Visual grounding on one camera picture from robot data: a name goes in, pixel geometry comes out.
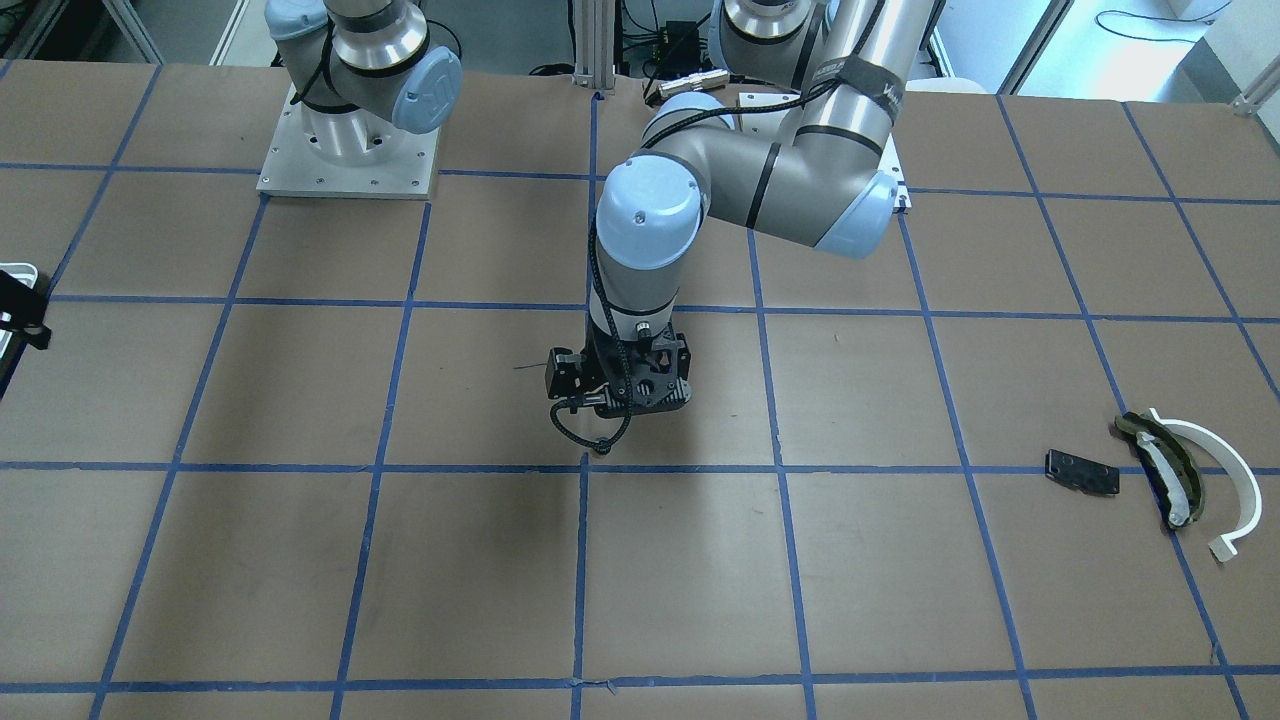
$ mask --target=white curved handle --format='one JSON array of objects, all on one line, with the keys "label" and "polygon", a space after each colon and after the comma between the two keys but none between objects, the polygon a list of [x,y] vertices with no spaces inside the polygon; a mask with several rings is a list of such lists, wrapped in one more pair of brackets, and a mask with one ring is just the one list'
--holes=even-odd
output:
[{"label": "white curved handle", "polygon": [[1217,557],[1219,562],[1226,562],[1239,553],[1235,550],[1235,541],[1253,532],[1253,528],[1258,527],[1258,520],[1262,519],[1262,491],[1258,488],[1258,479],[1253,477],[1253,470],[1240,457],[1240,454],[1211,430],[1185,420],[1161,418],[1155,407],[1149,413],[1151,419],[1169,428],[1169,432],[1203,447],[1235,483],[1235,493],[1240,497],[1240,520],[1235,524],[1234,530],[1221,534],[1208,543],[1213,557]]}]

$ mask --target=dark green object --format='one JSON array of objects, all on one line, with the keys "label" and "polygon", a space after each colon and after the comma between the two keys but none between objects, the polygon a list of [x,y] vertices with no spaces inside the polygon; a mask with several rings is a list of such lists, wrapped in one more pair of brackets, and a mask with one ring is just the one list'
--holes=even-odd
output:
[{"label": "dark green object", "polygon": [[[1192,459],[1190,452],[1178,441],[1178,437],[1169,432],[1169,428],[1165,425],[1147,415],[1137,413],[1125,413],[1117,416],[1116,429],[1138,451],[1138,457],[1147,471],[1147,478],[1161,491],[1160,501],[1161,509],[1165,511],[1165,524],[1170,529],[1176,530],[1199,520],[1201,514],[1204,511],[1204,484],[1201,480],[1199,466],[1196,465],[1196,460]],[[1160,454],[1160,457],[1153,457],[1151,450],[1142,446],[1139,436],[1143,433],[1152,438],[1149,446],[1155,446],[1155,451]],[[1166,468],[1172,470],[1174,478],[1166,478],[1167,473],[1161,471],[1161,460]],[[1181,493],[1174,487],[1175,482],[1180,486]],[[1181,512],[1176,511],[1181,500],[1178,495],[1185,496],[1185,516],[1181,516]]]}]

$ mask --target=cable connector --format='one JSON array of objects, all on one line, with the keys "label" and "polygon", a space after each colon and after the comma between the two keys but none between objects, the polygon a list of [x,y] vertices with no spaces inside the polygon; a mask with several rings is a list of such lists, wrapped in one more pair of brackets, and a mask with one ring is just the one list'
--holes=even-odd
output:
[{"label": "cable connector", "polygon": [[728,85],[728,70],[714,69],[705,73],[694,73],[687,77],[667,81],[658,86],[658,95],[663,100],[671,100],[681,92],[705,92]]}]

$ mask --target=white tray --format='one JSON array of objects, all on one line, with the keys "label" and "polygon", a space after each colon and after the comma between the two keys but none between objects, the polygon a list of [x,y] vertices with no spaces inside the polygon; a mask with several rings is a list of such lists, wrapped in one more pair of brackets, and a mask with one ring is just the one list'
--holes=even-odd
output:
[{"label": "white tray", "polygon": [[[36,278],[40,277],[36,273],[35,265],[28,265],[27,263],[0,263],[0,270],[9,273],[22,284],[35,288]],[[8,320],[8,313],[0,313],[0,320]],[[12,332],[0,331],[0,356],[4,356],[5,351],[9,350],[9,338],[13,337]]]}]

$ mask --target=metal post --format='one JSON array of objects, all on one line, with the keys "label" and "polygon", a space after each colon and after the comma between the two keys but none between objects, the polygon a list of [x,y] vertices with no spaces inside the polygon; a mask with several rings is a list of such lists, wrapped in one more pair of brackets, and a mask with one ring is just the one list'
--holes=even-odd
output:
[{"label": "metal post", "polygon": [[1074,4],[1075,0],[1052,0],[1048,4],[1044,14],[1036,23],[1030,38],[1027,40],[1027,45],[1023,46],[1023,51],[1014,60],[1014,67],[1005,76],[1005,82],[1000,85],[1001,95],[1016,95],[1023,88],[1023,83],[1032,74],[1036,61],[1044,54],[1044,49],[1053,40],[1053,35],[1057,33],[1057,28],[1062,26],[1062,20],[1066,19],[1066,14]]},{"label": "metal post", "polygon": [[1244,88],[1244,92],[1231,101],[1231,108],[1242,118],[1256,115],[1262,104],[1275,95],[1277,90],[1280,90],[1280,55],[1276,55],[1276,59],[1271,60],[1267,69],[1262,70],[1262,74],[1254,78],[1249,83],[1249,87]]},{"label": "metal post", "polygon": [[573,82],[591,90],[613,92],[614,0],[579,0],[573,4],[577,56]]},{"label": "metal post", "polygon": [[155,40],[151,40],[151,33],[142,24],[142,18],[138,17],[133,3],[129,3],[129,0],[102,0],[102,5],[111,14],[115,24],[120,27],[124,38],[142,54],[142,58],[147,63],[152,65],[164,64],[164,56],[160,55],[160,49],[156,47]]}]

